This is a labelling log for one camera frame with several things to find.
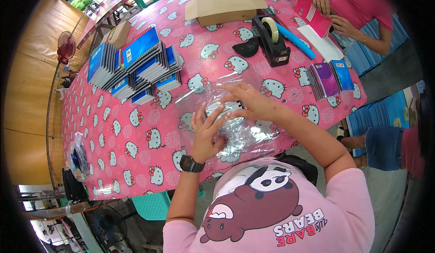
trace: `red notebook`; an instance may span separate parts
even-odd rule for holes
[[[295,11],[321,38],[328,35],[332,25],[331,19],[320,14],[313,5],[313,0],[297,0]]]

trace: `pink tablecloth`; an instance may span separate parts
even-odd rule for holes
[[[102,24],[114,11],[125,4],[128,0],[104,0],[102,5],[98,8],[98,12],[92,14],[83,29],[77,48],[80,49],[86,39],[88,39],[97,27]]]
[[[291,48],[290,62],[276,68],[269,66],[261,51],[252,58],[243,59],[235,54],[232,46],[249,38],[251,22],[202,28],[195,20],[184,20],[184,8],[188,1],[160,0],[147,7],[132,18],[128,37],[129,40],[146,27],[156,26],[162,41],[167,46],[174,45],[183,58],[182,87],[160,93],[160,102],[136,106],[130,101],[121,102],[110,93],[89,85],[86,81],[88,64],[70,87],[62,115],[63,147],[66,153],[73,133],[84,133],[85,149],[92,169],[90,180],[86,182],[91,199],[138,196],[176,187],[180,171],[173,161],[186,152],[181,146],[182,121],[186,114],[178,111],[174,97],[186,91],[190,78],[196,77],[192,82],[202,84],[201,78],[207,78],[204,82],[213,82],[219,76],[237,71],[258,77],[260,81],[275,80],[276,85],[273,86],[285,86],[284,92],[274,88],[263,88],[263,92],[325,129],[367,101],[359,78],[350,69],[357,91],[330,101],[316,102],[312,88],[306,84],[304,72],[304,68],[311,63],[323,61],[316,49],[312,48],[317,57],[311,61],[288,43]],[[297,17],[291,7],[295,1],[266,1],[279,12],[280,19],[289,30],[303,39],[296,30],[300,19],[292,19]],[[284,148],[295,142],[285,133],[277,138]],[[224,173],[231,165],[231,162],[207,163],[201,180]]]

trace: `white paper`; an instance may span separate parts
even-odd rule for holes
[[[321,38],[309,24],[299,27],[298,30],[319,51],[325,62],[340,60],[344,57],[340,48],[328,36]]]

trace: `black tape dispenser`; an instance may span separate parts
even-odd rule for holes
[[[270,66],[276,67],[288,64],[290,48],[284,43],[284,39],[275,21],[268,15],[255,16],[252,18],[252,32],[258,38],[264,55]]]

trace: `black watch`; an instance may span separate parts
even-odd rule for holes
[[[199,173],[204,169],[204,164],[196,163],[191,156],[182,155],[180,167],[185,172]]]

